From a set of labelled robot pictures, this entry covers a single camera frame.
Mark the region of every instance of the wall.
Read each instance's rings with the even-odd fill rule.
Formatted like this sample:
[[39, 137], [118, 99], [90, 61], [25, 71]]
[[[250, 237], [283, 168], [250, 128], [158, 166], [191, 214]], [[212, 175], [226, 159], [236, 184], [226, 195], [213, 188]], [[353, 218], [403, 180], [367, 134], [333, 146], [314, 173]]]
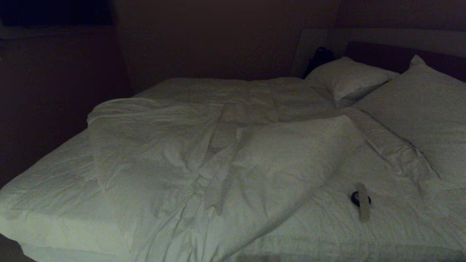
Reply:
[[464, 0], [342, 0], [337, 28], [466, 30]]
[[95, 105], [130, 95], [113, 30], [81, 33], [1, 41], [0, 187], [83, 130]]
[[289, 76], [304, 28], [335, 22], [339, 0], [117, 0], [136, 91], [171, 77]]

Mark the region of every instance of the white bedsheet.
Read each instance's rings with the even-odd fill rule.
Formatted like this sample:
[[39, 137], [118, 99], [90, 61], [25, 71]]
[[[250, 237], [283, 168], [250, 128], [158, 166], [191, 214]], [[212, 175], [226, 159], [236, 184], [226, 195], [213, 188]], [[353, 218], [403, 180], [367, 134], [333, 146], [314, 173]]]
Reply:
[[[225, 152], [236, 139], [236, 129], [239, 127], [306, 119], [313, 113], [331, 108], [330, 104], [318, 95], [314, 96], [314, 92], [305, 89], [299, 79], [294, 78], [256, 82], [190, 82], [180, 79], [164, 83], [166, 90], [173, 88], [173, 85], [167, 85], [170, 83], [176, 83], [175, 89], [171, 90], [173, 93], [166, 93], [164, 99], [192, 103], [202, 102], [203, 97], [209, 96], [209, 103], [224, 105], [205, 159], [217, 167], [224, 162], [215, 164], [215, 157], [218, 152]], [[192, 85], [193, 90], [205, 87], [205, 91], [197, 93], [198, 101], [194, 96], [186, 96], [182, 92], [176, 98], [173, 94], [183, 84]], [[243, 88], [248, 85], [249, 91], [246, 92]], [[221, 86], [225, 86], [226, 90], [221, 90]], [[147, 91], [141, 96], [154, 98], [165, 92], [163, 87], [161, 85], [159, 90]], [[311, 101], [317, 101], [321, 106], [313, 109], [309, 104]], [[279, 105], [291, 109], [280, 111]], [[367, 119], [364, 114], [354, 111], [346, 113], [359, 128], [371, 126], [373, 120]], [[283, 261], [464, 260], [466, 224], [462, 218], [466, 216], [465, 190], [423, 190], [420, 185], [433, 184], [436, 178], [430, 173], [422, 155], [412, 148], [410, 150], [406, 143], [392, 134], [387, 135], [382, 126], [361, 130], [366, 142], [340, 167], [338, 175], [326, 180], [302, 207], [288, 214], [290, 218], [283, 224], [245, 234], [247, 240], [242, 239], [240, 244], [234, 244], [235, 248], [253, 242], [237, 252], [230, 261], [279, 258]], [[53, 253], [56, 248], [61, 252], [70, 250], [71, 255], [74, 251], [76, 254], [107, 254], [123, 258], [123, 262], [130, 261], [130, 257], [144, 261], [144, 254], [150, 254], [157, 261], [159, 253], [155, 250], [164, 249], [164, 245], [154, 242], [146, 245], [146, 249], [141, 246], [131, 249], [128, 243], [134, 239], [120, 234], [121, 223], [112, 208], [115, 201], [112, 204], [112, 199], [109, 201], [108, 197], [104, 197], [104, 191], [96, 179], [98, 174], [93, 173], [94, 156], [89, 139], [89, 131], [71, 139], [0, 191], [0, 232], [27, 245], [27, 252], [30, 252], [27, 255], [32, 258], [34, 248], [37, 248], [37, 258], [43, 258], [44, 252]], [[357, 209], [348, 198], [356, 190], [355, 183], [358, 181], [366, 184], [373, 201], [371, 221], [367, 224], [358, 221]], [[201, 196], [209, 182], [206, 178], [196, 181], [199, 187], [194, 192], [199, 197], [191, 198], [191, 203], [176, 213], [179, 218], [185, 219], [180, 219], [180, 223], [168, 223], [168, 229], [171, 225], [188, 228], [192, 223], [188, 215], [196, 217], [197, 211], [202, 213], [206, 210]], [[206, 212], [209, 216], [217, 217], [214, 208], [208, 208]], [[181, 249], [192, 251], [193, 247], [204, 246], [196, 238], [186, 241], [186, 236], [193, 235], [193, 232], [174, 232], [185, 237], [178, 238], [184, 240], [175, 241], [165, 249], [167, 254], [200, 261], [199, 252], [191, 255], [180, 252]], [[227, 249], [219, 249], [221, 252], [203, 250], [207, 254], [204, 260], [208, 261], [215, 254], [220, 254], [218, 257], [227, 255], [232, 251]]]

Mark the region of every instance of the headboard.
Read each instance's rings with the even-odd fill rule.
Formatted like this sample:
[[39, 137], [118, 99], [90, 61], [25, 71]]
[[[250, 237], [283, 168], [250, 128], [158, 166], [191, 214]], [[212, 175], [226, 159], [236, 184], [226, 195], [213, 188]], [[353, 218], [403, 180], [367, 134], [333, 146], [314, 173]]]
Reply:
[[356, 62], [403, 73], [409, 68], [411, 58], [420, 56], [435, 70], [466, 82], [466, 58], [368, 42], [350, 41], [345, 56]]

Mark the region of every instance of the bed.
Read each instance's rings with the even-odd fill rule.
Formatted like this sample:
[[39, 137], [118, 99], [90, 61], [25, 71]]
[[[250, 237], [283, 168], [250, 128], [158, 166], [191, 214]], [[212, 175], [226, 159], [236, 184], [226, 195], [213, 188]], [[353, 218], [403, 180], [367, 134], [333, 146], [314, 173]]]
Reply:
[[466, 260], [466, 58], [345, 55], [392, 73], [357, 99], [317, 72], [171, 79], [97, 106], [2, 188], [0, 233], [38, 262]]

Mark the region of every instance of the pillowcase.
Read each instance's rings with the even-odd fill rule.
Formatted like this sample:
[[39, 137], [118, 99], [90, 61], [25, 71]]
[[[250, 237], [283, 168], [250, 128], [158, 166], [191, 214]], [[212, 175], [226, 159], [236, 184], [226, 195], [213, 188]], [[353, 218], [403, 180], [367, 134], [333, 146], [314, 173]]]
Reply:
[[338, 108], [343, 97], [356, 93], [356, 98], [362, 98], [398, 75], [399, 73], [358, 63], [344, 56], [316, 68], [306, 77], [306, 81], [312, 87], [331, 90], [335, 107]]
[[466, 83], [419, 59], [354, 106], [410, 141], [441, 179], [466, 185]]

